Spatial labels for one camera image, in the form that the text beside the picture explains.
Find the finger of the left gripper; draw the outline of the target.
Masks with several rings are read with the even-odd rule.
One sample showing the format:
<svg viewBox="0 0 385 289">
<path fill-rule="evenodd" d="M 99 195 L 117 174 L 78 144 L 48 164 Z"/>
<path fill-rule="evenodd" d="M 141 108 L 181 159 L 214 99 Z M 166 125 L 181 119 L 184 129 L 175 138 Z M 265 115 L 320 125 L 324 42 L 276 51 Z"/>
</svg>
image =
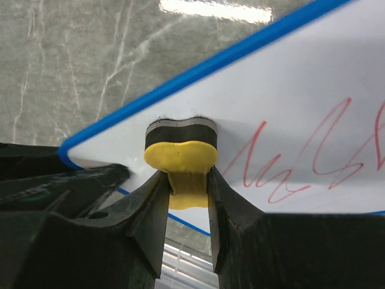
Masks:
<svg viewBox="0 0 385 289">
<path fill-rule="evenodd" d="M 54 146 L 1 143 L 1 211 L 89 217 L 131 177 L 121 164 L 76 170 Z"/>
</svg>

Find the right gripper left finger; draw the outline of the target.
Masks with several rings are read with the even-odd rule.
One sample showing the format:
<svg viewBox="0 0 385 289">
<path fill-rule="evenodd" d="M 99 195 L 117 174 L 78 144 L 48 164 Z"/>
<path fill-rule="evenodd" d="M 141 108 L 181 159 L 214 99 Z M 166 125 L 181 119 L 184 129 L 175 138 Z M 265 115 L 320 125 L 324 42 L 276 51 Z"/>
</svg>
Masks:
<svg viewBox="0 0 385 289">
<path fill-rule="evenodd" d="M 170 185 L 156 172 L 89 217 L 1 211 L 2 288 L 153 288 Z"/>
</svg>

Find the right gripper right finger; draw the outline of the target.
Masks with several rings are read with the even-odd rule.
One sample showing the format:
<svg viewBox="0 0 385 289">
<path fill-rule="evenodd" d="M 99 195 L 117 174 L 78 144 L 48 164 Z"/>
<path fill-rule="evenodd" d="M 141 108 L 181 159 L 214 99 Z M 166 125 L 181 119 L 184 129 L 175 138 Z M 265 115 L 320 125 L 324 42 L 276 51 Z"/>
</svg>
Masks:
<svg viewBox="0 0 385 289">
<path fill-rule="evenodd" d="M 383 288 L 384 216 L 265 213 L 208 174 L 220 288 Z"/>
</svg>

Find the yellow black eraser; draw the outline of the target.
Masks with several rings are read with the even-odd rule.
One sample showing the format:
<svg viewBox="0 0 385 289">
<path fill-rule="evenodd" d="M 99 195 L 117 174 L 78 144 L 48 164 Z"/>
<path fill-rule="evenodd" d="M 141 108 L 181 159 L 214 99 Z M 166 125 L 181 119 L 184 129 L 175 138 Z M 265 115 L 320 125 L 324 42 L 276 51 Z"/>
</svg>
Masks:
<svg viewBox="0 0 385 289">
<path fill-rule="evenodd" d="M 208 173 L 218 159 L 216 123 L 205 117 L 158 119 L 146 130 L 144 160 L 165 172 L 169 208 L 208 207 Z"/>
</svg>

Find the blue framed whiteboard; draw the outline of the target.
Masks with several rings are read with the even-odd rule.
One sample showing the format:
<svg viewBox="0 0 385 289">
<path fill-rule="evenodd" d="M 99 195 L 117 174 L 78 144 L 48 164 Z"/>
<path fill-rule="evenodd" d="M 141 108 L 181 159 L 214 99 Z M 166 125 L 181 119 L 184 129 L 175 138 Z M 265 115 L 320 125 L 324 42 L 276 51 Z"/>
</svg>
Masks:
<svg viewBox="0 0 385 289">
<path fill-rule="evenodd" d="M 217 169 L 275 213 L 384 212 L 384 2 L 314 1 L 68 138 L 70 167 L 154 169 L 147 127 L 201 116 Z"/>
</svg>

